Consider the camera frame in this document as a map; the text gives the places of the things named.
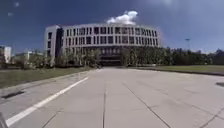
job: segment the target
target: curved building facade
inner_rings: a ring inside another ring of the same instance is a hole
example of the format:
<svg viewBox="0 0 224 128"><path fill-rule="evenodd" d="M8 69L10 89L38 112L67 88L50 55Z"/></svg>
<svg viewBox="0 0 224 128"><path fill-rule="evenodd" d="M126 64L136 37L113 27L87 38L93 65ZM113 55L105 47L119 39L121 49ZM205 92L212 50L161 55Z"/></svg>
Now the curved building facade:
<svg viewBox="0 0 224 128"><path fill-rule="evenodd" d="M51 26L45 31L45 50L52 64L60 53L86 54L99 50L100 61L119 63L123 47L161 47L160 33L154 28L125 24Z"/></svg>

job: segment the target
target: paved plaza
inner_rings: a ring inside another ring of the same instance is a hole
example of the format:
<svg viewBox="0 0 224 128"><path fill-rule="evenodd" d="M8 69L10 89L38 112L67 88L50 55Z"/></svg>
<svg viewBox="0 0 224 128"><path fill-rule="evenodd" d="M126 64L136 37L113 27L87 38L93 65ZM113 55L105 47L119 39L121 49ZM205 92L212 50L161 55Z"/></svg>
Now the paved plaza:
<svg viewBox="0 0 224 128"><path fill-rule="evenodd" d="M217 82L224 77L105 68L28 88L0 112L10 128L224 128Z"/></svg>

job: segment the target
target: blue sky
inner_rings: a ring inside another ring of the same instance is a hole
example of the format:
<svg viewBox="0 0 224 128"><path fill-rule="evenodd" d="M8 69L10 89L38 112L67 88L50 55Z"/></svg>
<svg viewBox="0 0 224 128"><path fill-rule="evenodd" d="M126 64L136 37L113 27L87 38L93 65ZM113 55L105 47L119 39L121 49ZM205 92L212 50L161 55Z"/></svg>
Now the blue sky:
<svg viewBox="0 0 224 128"><path fill-rule="evenodd" d="M223 0L1 0L0 45L14 52L43 49L50 25L104 23L125 11L137 24L158 27L164 46L213 52L224 49Z"/></svg>

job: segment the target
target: lawn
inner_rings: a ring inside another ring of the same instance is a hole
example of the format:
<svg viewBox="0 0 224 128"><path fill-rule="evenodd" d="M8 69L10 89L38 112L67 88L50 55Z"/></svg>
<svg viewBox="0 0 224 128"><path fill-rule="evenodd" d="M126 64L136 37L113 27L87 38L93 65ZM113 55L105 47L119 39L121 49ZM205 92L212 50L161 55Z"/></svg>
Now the lawn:
<svg viewBox="0 0 224 128"><path fill-rule="evenodd" d="M15 86L72 73L90 70L90 68L38 69L38 70L0 70L0 88Z"/></svg>
<svg viewBox="0 0 224 128"><path fill-rule="evenodd" d="M193 66L157 66L157 67L142 67L141 69L156 69L165 71L186 71L199 73L217 73L224 75L224 66L218 65L193 65Z"/></svg>

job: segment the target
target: white painted line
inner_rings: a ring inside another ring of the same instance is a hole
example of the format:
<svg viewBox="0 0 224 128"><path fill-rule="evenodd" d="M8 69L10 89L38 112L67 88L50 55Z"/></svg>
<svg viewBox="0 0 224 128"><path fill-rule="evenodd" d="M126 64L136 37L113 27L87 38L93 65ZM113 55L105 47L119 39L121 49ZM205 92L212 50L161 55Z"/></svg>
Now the white painted line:
<svg viewBox="0 0 224 128"><path fill-rule="evenodd" d="M21 120L22 118L24 118L24 117L26 117L27 115L29 115L29 114L31 114L32 112L34 112L36 109L38 109L38 108L44 106L44 105L47 104L48 102L54 100L55 98L57 98L57 97L60 96L61 94L67 92L67 91L70 90L71 88L75 87L76 85L82 83L83 81L85 81L85 80L87 80L87 79L88 79L88 77L86 77L86 78L84 78L84 79L82 79L82 80L80 80L80 81L78 81L78 82L76 82L76 83L70 85L69 87L67 87L67 88L65 88L65 89L63 89L63 90L61 90L61 91L55 93L54 95L48 97L47 99L45 99L45 100L43 100L43 101L41 101L41 102L39 102L39 103L33 105L32 107L30 107L30 108L28 108L28 109L26 109L26 110L20 112L20 113L17 114L17 115L15 115L15 116L9 118L8 120L6 120L6 124L7 124L7 126L10 127L10 126L13 125L14 123L18 122L18 121Z"/></svg>

